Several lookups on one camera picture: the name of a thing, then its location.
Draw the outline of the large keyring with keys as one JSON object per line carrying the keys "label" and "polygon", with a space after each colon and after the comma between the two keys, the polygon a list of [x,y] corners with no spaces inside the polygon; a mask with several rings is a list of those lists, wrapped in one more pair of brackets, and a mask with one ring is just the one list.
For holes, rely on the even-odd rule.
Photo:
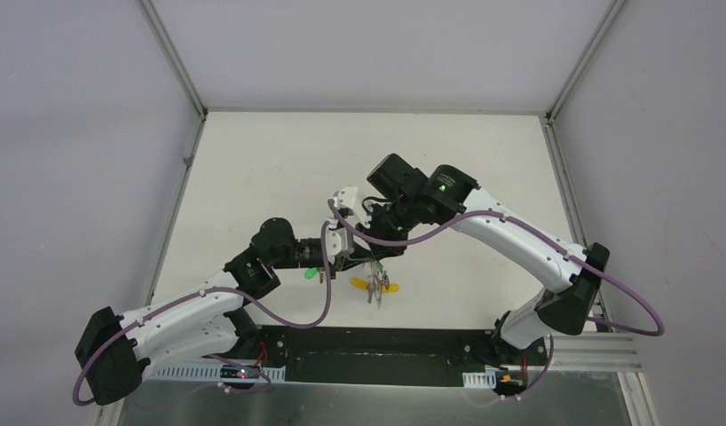
{"label": "large keyring with keys", "polygon": [[396,294],[400,291],[398,283],[391,278],[380,261],[368,261],[362,264],[358,271],[350,278],[353,288],[367,294],[367,303],[380,309],[385,295]]}

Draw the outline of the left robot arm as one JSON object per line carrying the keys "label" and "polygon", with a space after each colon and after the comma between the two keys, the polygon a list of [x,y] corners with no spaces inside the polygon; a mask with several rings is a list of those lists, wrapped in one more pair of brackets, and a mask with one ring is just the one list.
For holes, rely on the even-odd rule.
{"label": "left robot arm", "polygon": [[257,335],[243,310],[248,304],[287,327],[318,326],[328,315],[329,299],[309,323],[283,319],[259,300],[280,285],[278,270],[320,268],[331,281],[337,272],[374,260],[351,237],[324,223],[318,238],[298,239],[288,220],[270,218],[245,250],[194,288],[123,313],[111,307],[93,313],[75,348],[82,371],[72,390],[74,404],[116,402],[153,373],[185,359],[228,351],[236,359],[250,357]]}

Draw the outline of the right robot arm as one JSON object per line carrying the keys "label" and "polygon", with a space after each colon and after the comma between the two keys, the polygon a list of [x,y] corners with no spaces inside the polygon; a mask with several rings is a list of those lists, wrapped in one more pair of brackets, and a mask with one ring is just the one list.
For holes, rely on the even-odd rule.
{"label": "right robot arm", "polygon": [[389,154],[367,182],[386,200],[373,208],[370,225],[362,230],[377,240],[376,254],[399,256],[416,226],[435,225],[484,243],[541,283],[537,296],[497,321],[490,341],[495,359],[513,363],[547,333],[582,333],[601,287],[598,272],[608,263],[608,248],[599,243],[584,247],[536,229],[451,165],[426,176]]}

